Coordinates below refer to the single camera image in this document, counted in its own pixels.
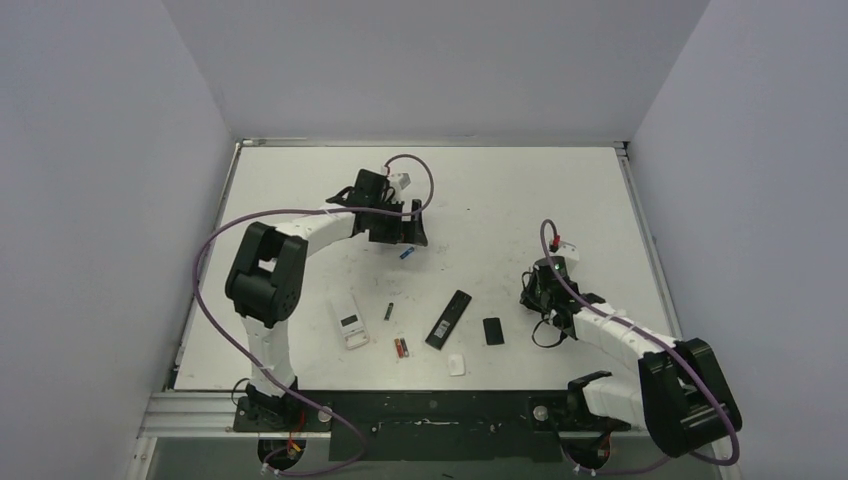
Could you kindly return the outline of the black battery cover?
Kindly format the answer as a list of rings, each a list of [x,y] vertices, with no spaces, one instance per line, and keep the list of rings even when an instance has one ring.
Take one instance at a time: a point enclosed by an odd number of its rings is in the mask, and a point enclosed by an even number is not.
[[[482,323],[487,346],[503,345],[505,343],[502,324],[499,318],[484,318]]]

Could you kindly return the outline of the black bar tool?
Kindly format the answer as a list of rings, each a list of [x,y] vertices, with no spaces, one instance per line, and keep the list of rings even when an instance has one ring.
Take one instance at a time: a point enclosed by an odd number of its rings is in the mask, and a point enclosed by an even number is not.
[[[457,290],[427,335],[425,344],[436,350],[441,350],[471,300],[471,295],[462,290]]]

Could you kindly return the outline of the white red remote control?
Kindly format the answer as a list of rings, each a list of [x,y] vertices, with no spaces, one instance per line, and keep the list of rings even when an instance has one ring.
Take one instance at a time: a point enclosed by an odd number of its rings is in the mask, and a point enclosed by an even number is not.
[[[330,299],[335,325],[347,350],[354,350],[370,341],[364,317],[352,294],[337,295]]]

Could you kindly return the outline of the red AAA battery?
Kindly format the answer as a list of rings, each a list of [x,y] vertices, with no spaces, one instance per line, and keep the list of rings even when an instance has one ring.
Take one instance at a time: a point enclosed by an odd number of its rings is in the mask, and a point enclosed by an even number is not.
[[[400,342],[400,339],[395,338],[394,339],[394,345],[395,345],[395,349],[396,349],[396,353],[397,353],[398,358],[399,359],[404,358],[404,351],[403,351],[403,347],[402,347],[402,344]]]

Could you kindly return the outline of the white battery cover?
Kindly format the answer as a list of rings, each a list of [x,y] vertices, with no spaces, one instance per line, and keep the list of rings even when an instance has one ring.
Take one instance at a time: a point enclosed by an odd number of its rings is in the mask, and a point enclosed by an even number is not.
[[[448,356],[448,372],[451,377],[460,377],[466,374],[466,365],[463,355],[450,354]]]

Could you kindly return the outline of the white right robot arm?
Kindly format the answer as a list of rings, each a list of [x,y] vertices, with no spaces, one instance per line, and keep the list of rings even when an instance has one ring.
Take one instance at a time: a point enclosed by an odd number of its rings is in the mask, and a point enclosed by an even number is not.
[[[590,345],[627,368],[633,379],[598,371],[571,381],[568,421],[593,427],[602,418],[645,430],[666,456],[695,455],[727,439],[739,453],[743,421],[713,349],[638,325],[603,297],[580,293],[562,256],[541,259],[523,273],[519,302],[555,328],[561,340]]]

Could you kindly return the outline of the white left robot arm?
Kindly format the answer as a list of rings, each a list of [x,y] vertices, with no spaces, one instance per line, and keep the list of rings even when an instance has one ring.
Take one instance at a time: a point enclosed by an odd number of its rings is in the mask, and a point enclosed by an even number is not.
[[[301,299],[310,256],[366,234],[372,243],[425,247],[423,210],[431,198],[405,202],[406,173],[362,169],[353,185],[327,198],[313,213],[269,225],[250,223],[225,282],[225,295],[248,336],[251,377],[244,411],[277,431],[288,430],[304,408],[296,399],[288,320]]]

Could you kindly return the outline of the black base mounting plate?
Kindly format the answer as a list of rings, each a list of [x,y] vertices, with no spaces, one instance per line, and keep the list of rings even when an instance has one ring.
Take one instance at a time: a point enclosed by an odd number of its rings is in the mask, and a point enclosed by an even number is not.
[[[567,390],[306,392],[315,407],[241,397],[233,429],[257,433],[262,448],[329,439],[329,458],[359,452],[367,461],[472,461],[521,457],[560,462],[562,448],[598,447],[630,425],[588,412]]]

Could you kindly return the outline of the aluminium rail frame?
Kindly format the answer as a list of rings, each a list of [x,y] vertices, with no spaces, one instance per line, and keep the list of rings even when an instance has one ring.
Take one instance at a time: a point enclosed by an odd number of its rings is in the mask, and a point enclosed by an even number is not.
[[[161,392],[148,401],[140,438],[251,438],[255,432],[233,429],[236,406],[228,393]]]

